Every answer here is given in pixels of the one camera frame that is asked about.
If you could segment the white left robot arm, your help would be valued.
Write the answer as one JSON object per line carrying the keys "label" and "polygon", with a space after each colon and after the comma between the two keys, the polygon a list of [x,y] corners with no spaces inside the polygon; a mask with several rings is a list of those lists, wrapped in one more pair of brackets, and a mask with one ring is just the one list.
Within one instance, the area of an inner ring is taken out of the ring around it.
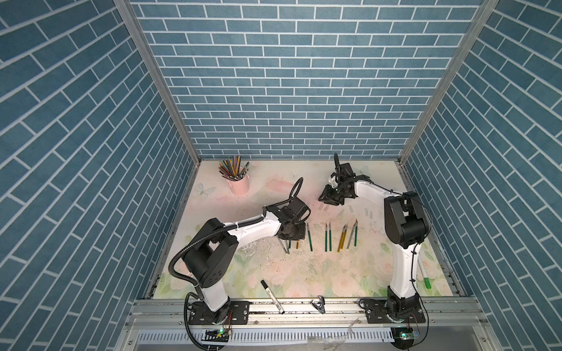
{"label": "white left robot arm", "polygon": [[208,220],[189,244],[168,265],[170,275],[189,282],[210,312],[230,304],[222,278],[242,247],[263,238],[300,241],[306,236],[311,210],[298,197],[262,208],[262,213],[234,223]]}

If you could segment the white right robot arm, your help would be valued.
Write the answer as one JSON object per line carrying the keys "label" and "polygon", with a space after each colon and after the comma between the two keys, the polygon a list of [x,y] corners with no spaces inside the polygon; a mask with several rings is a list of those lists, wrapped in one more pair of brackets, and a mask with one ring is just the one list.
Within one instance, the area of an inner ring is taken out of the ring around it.
{"label": "white right robot arm", "polygon": [[335,172],[330,175],[319,200],[332,206],[342,206],[347,199],[362,198],[382,204],[384,229],[394,244],[393,275],[388,301],[410,303],[419,301],[415,283],[421,244],[430,233],[430,221],[415,192],[398,192],[376,184],[367,175],[357,175],[348,163],[334,157]]}

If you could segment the silver carving knife capped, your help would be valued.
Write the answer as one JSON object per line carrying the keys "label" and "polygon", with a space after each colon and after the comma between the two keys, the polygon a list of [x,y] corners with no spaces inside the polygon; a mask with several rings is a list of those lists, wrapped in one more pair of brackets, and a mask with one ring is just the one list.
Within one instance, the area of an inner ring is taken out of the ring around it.
{"label": "silver carving knife capped", "polygon": [[348,250],[351,247],[352,242],[354,241],[354,237],[356,235],[356,231],[357,231],[357,225],[358,225],[358,221],[356,220],[350,230],[349,233],[349,238],[348,238],[348,242],[346,245],[346,249]]}

